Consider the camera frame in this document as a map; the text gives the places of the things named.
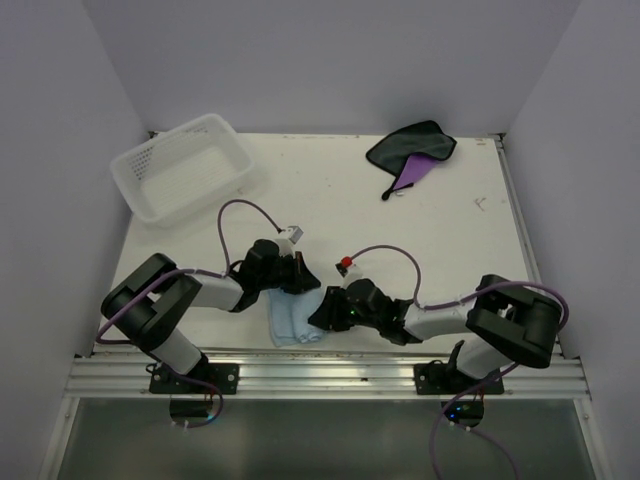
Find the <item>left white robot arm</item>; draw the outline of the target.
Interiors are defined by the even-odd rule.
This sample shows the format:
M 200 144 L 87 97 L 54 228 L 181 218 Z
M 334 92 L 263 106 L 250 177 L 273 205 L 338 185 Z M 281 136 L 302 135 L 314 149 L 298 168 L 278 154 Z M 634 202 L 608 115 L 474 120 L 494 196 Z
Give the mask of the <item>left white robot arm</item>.
M 201 390 L 208 369 L 203 353 L 178 329 L 191 307 L 242 312 L 255 304 L 264 291 L 291 295 L 295 300 L 321 287 L 308 269 L 303 254 L 282 242 L 260 239 L 245 258 L 232 264 L 228 274 L 202 269 L 180 269 L 168 256 L 155 253 L 118 284 L 102 301 L 107 320 L 96 341 L 116 327 L 131 344 L 167 364 L 172 379 L 185 392 Z

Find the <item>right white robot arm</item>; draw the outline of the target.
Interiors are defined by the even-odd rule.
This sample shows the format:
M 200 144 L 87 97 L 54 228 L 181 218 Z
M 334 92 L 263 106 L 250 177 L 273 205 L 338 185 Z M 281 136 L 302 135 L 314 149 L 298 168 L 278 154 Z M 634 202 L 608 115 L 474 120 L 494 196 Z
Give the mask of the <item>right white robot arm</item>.
M 325 331 L 368 327 L 399 346 L 473 334 L 454 347 L 445 369 L 447 384 L 461 393 L 511 364 L 548 368 L 567 320 L 568 305 L 557 292 L 493 274 L 483 276 L 476 290 L 459 300 L 423 307 L 391 298 L 367 278 L 357 279 L 329 287 L 309 317 L 311 325 Z

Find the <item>light blue towel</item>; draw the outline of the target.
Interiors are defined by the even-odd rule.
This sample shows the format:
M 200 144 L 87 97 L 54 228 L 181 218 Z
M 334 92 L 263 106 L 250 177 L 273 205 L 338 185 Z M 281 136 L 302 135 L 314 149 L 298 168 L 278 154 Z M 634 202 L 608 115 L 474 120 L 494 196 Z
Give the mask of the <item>light blue towel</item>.
M 309 323 L 323 298 L 322 289 L 314 289 L 293 295 L 281 289 L 266 291 L 268 299 L 269 328 L 276 347 L 316 343 L 324 339 L 326 332 Z

